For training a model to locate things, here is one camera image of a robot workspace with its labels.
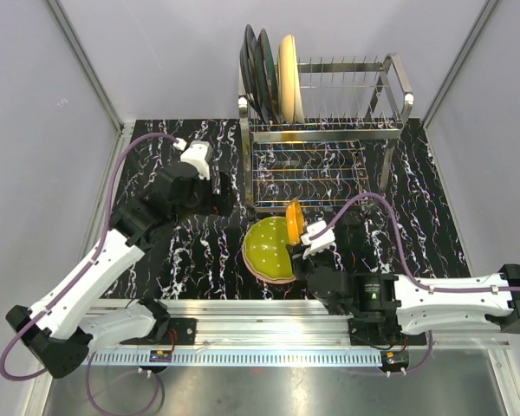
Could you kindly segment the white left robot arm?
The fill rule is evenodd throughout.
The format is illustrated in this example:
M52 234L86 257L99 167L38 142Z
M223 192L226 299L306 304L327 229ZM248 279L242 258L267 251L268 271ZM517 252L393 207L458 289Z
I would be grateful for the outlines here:
M169 336L170 314L145 297L132 307L90 319L87 312L106 289L175 228L193 215L229 217L237 194L225 172L219 183L194 166L176 162L113 214L96 246L64 280L29 307L14 306L6 320L55 379L74 372L92 353L127 340L159 344Z

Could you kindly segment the cream plate with bear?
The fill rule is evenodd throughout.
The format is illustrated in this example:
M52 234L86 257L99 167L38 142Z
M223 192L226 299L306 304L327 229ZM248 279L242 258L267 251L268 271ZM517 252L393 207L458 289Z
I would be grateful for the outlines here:
M301 86L300 86L300 77L299 74L295 75L295 84L294 84L294 117L295 124L303 124L305 121L303 107L302 107L302 94L301 94Z

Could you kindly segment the blue glazed plate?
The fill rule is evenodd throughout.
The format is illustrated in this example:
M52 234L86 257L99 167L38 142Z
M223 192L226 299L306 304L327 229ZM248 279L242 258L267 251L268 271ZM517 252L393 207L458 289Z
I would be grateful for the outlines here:
M259 106L263 122L268 125L281 122L278 81L270 39L266 29L261 29L255 47L255 65Z

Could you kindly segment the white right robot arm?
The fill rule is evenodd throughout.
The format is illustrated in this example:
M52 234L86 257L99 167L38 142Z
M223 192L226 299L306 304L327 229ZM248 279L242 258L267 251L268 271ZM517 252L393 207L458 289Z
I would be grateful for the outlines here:
M322 253L288 246L296 279L331 315L349 315L380 341L404 335L491 323L520 335L520 265L506 264L487 276L411 278L404 274L336 270Z

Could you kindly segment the dark striped rim plate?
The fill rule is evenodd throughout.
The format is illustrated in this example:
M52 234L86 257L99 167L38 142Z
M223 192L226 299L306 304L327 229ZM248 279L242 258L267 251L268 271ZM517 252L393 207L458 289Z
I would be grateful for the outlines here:
M248 102L256 111L259 120L264 121L261 102L259 100L256 70L254 63L254 51L257 39L253 28L247 24L244 29L244 38L240 49L240 71L243 79L244 90Z

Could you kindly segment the orange polka dot plate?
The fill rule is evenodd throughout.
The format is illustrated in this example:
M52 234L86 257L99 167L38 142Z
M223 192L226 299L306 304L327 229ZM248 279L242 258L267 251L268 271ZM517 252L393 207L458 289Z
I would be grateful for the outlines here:
M305 220L302 207L297 198L290 200L285 208L285 220L289 243L297 245L301 242L301 235L305 230Z

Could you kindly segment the yellow plate with drawing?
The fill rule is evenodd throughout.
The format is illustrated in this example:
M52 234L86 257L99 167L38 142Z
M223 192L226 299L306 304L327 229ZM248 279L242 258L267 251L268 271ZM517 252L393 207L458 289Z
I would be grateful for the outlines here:
M293 123L295 120L295 38L286 35L278 50L279 104L283 121Z

